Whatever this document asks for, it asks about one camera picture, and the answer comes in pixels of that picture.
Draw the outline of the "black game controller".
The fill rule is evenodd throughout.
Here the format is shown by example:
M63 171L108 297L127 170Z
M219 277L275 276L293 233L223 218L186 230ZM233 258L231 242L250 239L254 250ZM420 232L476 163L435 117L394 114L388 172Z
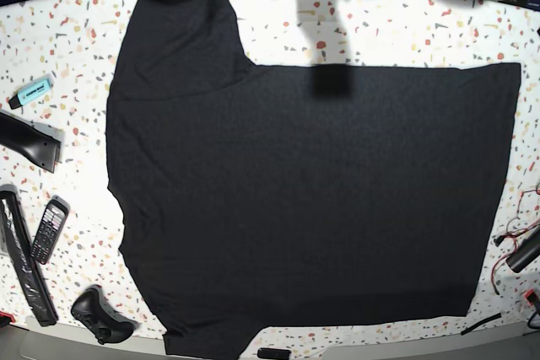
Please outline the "black game controller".
M75 300L71 315L94 335L99 344L122 343L132 336L134 323L114 318L105 310L101 297L99 288L87 288Z

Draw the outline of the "small red clip right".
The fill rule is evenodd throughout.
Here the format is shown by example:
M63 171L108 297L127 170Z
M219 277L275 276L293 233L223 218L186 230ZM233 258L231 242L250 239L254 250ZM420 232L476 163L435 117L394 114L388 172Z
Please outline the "small red clip right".
M538 294L534 289L527 291L524 294L524 298L530 305L534 306L537 310L539 310L540 300Z

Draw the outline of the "long black plastic bar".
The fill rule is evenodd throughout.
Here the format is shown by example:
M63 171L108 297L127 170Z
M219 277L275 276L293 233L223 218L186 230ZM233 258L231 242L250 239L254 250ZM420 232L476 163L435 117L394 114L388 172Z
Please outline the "long black plastic bar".
M19 284L34 317L42 327L55 325L58 315L41 271L31 256L29 236L17 196L12 191L1 191L1 230Z

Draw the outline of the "black T-shirt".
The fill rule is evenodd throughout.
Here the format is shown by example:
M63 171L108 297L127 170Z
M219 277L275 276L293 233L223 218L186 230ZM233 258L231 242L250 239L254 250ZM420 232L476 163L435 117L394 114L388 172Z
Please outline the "black T-shirt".
M120 250L169 355L466 315L521 67L258 66L229 0L138 0L106 108Z

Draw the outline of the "small red clip left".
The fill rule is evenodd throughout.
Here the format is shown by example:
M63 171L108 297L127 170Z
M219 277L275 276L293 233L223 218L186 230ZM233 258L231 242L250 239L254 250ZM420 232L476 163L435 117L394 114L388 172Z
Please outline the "small red clip left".
M11 314L0 312L0 328L11 325L15 322L15 318Z

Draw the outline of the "small black box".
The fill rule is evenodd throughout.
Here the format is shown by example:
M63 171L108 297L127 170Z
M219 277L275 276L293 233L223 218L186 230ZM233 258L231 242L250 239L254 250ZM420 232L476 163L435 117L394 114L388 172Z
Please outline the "small black box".
M266 360L289 360L291 351L274 347L261 347L257 351L257 357Z

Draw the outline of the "black TV remote control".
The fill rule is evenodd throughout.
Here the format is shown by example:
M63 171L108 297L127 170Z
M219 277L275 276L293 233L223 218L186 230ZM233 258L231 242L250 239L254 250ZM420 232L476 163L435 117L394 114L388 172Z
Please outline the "black TV remote control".
M68 207L57 199L47 203L30 248L31 257L37 263L45 265L51 258L68 213Z

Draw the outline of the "small red clip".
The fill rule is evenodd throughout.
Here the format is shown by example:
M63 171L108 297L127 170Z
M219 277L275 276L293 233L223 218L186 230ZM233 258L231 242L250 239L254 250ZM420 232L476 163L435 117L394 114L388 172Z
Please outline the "small red clip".
M0 312L0 328L11 325L15 322L15 318L11 314Z
M524 294L524 298L530 305L534 306L537 310L539 310L540 300L538 294L534 289L527 291Z

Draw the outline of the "light blue highlighter marker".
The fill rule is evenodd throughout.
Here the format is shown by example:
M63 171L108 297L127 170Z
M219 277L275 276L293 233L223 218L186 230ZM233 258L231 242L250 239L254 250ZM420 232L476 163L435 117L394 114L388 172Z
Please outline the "light blue highlighter marker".
M11 110L21 108L48 93L52 87L53 80L50 75L37 78L18 89L8 101L8 105Z

